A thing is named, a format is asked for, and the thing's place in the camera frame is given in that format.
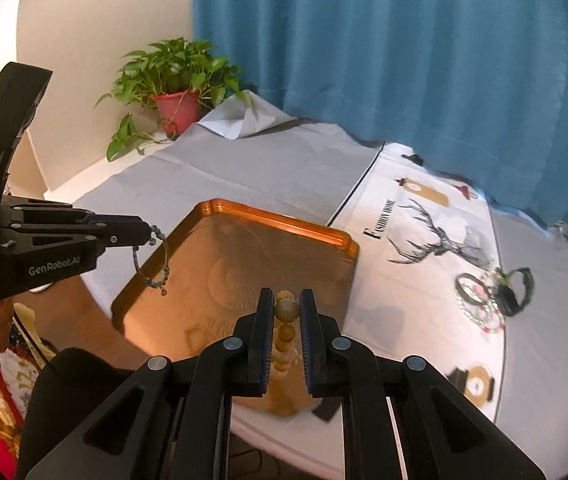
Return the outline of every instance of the gray tablecloth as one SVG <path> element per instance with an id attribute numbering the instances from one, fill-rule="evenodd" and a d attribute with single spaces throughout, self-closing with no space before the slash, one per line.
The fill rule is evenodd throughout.
<path id="1" fill-rule="evenodd" d="M 335 124 L 297 121 L 237 140 L 194 124 L 172 146 L 111 176 L 74 205 L 140 216 L 165 234 L 212 198 L 325 224 L 378 151 Z M 141 248 L 140 263 L 152 250 Z M 82 277 L 110 317 L 112 301 L 134 272 L 131 249 L 112 248 Z"/>
<path id="2" fill-rule="evenodd" d="M 530 267 L 532 302 L 506 324 L 495 424 L 548 480 L 568 473 L 568 243 L 493 213 L 504 269 Z"/>

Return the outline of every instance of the screw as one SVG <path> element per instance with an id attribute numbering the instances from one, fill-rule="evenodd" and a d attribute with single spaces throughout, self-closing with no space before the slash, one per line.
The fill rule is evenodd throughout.
<path id="1" fill-rule="evenodd" d="M 333 348 L 336 350 L 348 350 L 350 348 L 350 339 L 347 339 L 345 337 L 334 338 Z"/>
<path id="2" fill-rule="evenodd" d="M 411 370 L 415 370 L 416 372 L 420 372 L 422 371 L 424 368 L 426 368 L 426 361 L 423 360 L 423 358 L 413 355 L 411 357 L 409 357 L 408 359 L 406 359 L 406 366 L 408 368 L 410 368 Z"/>
<path id="3" fill-rule="evenodd" d="M 227 350 L 238 350 L 243 345 L 243 341 L 238 337 L 227 337 L 224 339 L 224 348 Z"/>
<path id="4" fill-rule="evenodd" d="M 148 360 L 148 367 L 151 370 L 161 370 L 168 364 L 168 359 L 161 355 L 156 355 Z"/>

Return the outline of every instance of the pothos plant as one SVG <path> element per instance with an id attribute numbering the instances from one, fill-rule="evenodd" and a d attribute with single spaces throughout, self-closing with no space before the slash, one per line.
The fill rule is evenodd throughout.
<path id="1" fill-rule="evenodd" d="M 133 50 L 123 57 L 131 58 L 122 68 L 104 99 L 114 98 L 125 105 L 139 104 L 146 110 L 157 108 L 153 97 L 184 91 L 198 91 L 199 102 L 208 109 L 218 106 L 228 95 L 237 93 L 250 105 L 250 97 L 240 92 L 239 67 L 226 57 L 213 56 L 215 47 L 208 40 L 187 41 L 184 38 L 151 43 L 152 51 Z M 146 142 L 158 142 L 138 132 L 129 113 L 113 134 L 107 149 L 108 160 L 131 149 L 140 150 Z"/>

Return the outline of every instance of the potted plant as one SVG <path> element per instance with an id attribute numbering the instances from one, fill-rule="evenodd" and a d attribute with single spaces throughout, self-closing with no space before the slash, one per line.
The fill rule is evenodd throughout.
<path id="1" fill-rule="evenodd" d="M 239 68 L 228 64 L 225 57 L 215 57 L 208 40 L 187 41 L 184 38 L 151 43 L 153 50 L 133 50 L 123 57 L 131 58 L 119 72 L 110 92 L 102 95 L 95 106 L 106 98 L 125 105 L 139 104 L 146 110 L 156 109 L 159 125 L 170 138 L 184 133 L 207 111 L 218 106 L 226 95 L 239 92 Z M 124 151 L 153 137 L 137 131 L 132 115 L 127 114 L 112 136 L 107 158 L 113 160 Z"/>

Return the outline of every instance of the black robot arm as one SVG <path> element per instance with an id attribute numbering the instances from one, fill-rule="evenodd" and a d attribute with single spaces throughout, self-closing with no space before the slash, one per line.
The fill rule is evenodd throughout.
<path id="1" fill-rule="evenodd" d="M 27 480 L 224 480 L 233 396 L 268 386 L 273 293 L 198 357 L 149 359 Z M 302 291 L 308 391 L 341 397 L 346 480 L 543 480 L 541 470 L 425 359 L 375 356 Z M 397 434 L 393 430 L 391 400 Z M 126 431 L 115 430 L 125 426 Z"/>
<path id="2" fill-rule="evenodd" d="M 4 196 L 11 159 L 51 75 L 13 62 L 0 72 L 0 300 L 92 270 L 107 247 L 142 246 L 151 238 L 136 216 Z"/>

